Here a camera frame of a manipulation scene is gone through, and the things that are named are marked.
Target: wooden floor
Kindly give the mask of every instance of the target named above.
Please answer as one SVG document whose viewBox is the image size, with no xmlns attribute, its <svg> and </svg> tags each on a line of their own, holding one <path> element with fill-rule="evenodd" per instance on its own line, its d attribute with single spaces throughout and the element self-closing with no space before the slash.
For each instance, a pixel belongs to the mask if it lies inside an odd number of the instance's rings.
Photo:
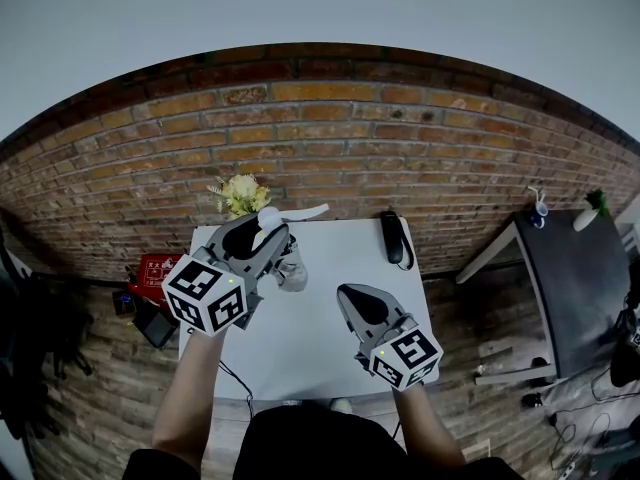
<svg viewBox="0 0 640 480">
<path fill-rule="evenodd" d="M 527 479 L 555 478 L 549 454 L 557 434 L 545 414 L 592 401 L 588 382 L 593 374 L 552 389 L 545 394 L 548 407 L 532 410 L 520 406 L 527 392 L 524 386 L 473 383 L 480 364 L 500 371 L 517 360 L 514 345 L 522 343 L 529 354 L 541 345 L 544 350 L 542 324 L 524 267 L 480 273 L 463 286 L 448 280 L 429 282 L 425 291 L 433 330 L 445 352 L 440 379 L 428 391 L 467 457 L 490 453 Z M 69 367 L 68 379 L 59 381 L 51 365 L 45 365 L 50 413 L 62 435 L 30 439 L 36 477 L 41 479 L 121 478 L 130 453 L 149 444 L 157 407 L 176 366 L 177 333 L 166 349 L 155 350 L 133 326 L 113 316 L 111 290 L 91 288 L 83 301 L 95 317 L 83 346 L 95 373 L 85 377 Z M 487 353 L 492 355 L 481 359 Z M 393 432 L 397 414 L 390 393 L 351 402 L 355 414 Z M 267 407 L 255 405 L 257 410 Z M 216 400 L 214 417 L 212 451 L 205 457 L 203 478 L 231 478 L 249 413 L 242 402 Z M 621 417 L 620 425 L 625 421 Z M 397 439 L 402 442 L 402 431 Z"/>
</svg>

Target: black shirt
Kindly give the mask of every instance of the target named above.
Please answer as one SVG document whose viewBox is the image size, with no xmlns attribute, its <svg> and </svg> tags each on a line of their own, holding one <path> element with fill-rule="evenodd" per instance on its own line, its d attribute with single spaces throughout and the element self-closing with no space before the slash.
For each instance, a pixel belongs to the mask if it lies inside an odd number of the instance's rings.
<svg viewBox="0 0 640 480">
<path fill-rule="evenodd" d="M 309 407 L 278 407 L 258 413 L 247 429 L 234 480 L 438 478 L 424 464 L 412 462 L 402 447 L 377 423 Z M 124 480 L 138 478 L 197 480 L 186 462 L 158 450 L 131 454 Z M 447 478 L 521 479 L 504 461 L 483 459 Z"/>
</svg>

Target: black telephone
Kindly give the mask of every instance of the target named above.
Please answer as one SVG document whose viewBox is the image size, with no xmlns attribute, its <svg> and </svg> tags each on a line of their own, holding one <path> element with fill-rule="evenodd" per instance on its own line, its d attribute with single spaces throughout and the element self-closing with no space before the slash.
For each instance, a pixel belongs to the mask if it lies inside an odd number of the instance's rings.
<svg viewBox="0 0 640 480">
<path fill-rule="evenodd" d="M 398 265 L 402 270 L 411 270 L 415 261 L 413 251 L 411 250 L 407 236 L 404 234 L 402 223 L 396 215 L 396 212 L 381 212 L 380 224 L 382 225 L 382 236 L 384 237 L 384 245 L 387 249 L 389 263 Z M 409 263 L 406 267 L 402 267 L 400 266 L 400 262 L 404 257 L 405 248 L 409 254 Z"/>
</svg>

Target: human arm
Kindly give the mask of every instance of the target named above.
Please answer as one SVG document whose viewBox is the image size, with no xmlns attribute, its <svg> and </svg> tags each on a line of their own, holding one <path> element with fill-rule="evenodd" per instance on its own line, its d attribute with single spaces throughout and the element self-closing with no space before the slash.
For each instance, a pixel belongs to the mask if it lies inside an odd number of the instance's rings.
<svg viewBox="0 0 640 480">
<path fill-rule="evenodd" d="M 434 411 L 422 384 L 393 390 L 407 454 L 440 471 L 465 465 L 462 450 Z"/>
<path fill-rule="evenodd" d="M 170 453 L 200 471 L 213 410 L 213 390 L 226 331 L 210 338 L 194 332 L 160 409 L 151 446 Z"/>
</svg>

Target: person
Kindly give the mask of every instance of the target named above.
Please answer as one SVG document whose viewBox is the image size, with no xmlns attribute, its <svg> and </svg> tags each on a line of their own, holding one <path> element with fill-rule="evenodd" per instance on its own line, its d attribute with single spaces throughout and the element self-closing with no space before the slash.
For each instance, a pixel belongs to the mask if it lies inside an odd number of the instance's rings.
<svg viewBox="0 0 640 480">
<path fill-rule="evenodd" d="M 158 410 L 151 449 L 131 454 L 124 480 L 200 478 L 225 334 L 191 336 Z M 521 478 L 501 459 L 465 464 L 422 384 L 393 395 L 406 453 L 370 420 L 321 406 L 282 406 L 252 419 L 233 478 Z"/>
</svg>

